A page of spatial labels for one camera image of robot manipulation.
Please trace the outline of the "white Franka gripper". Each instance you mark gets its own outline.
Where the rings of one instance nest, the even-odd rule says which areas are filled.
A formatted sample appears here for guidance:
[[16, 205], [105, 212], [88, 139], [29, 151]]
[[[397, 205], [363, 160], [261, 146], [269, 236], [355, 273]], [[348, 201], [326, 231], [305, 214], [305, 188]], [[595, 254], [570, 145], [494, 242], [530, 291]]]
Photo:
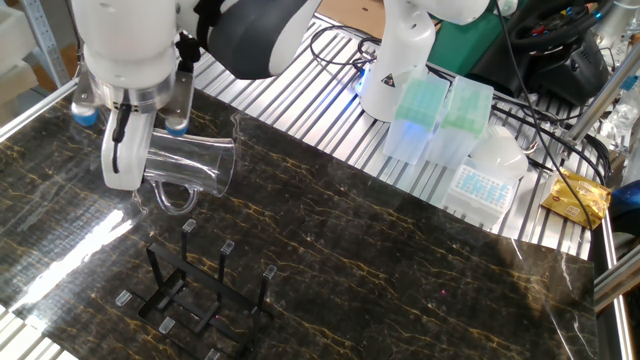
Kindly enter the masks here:
[[116, 144], [113, 134], [120, 111], [112, 110], [101, 146], [101, 166], [107, 187], [134, 191], [141, 185], [154, 129], [155, 113], [131, 113], [123, 140]]

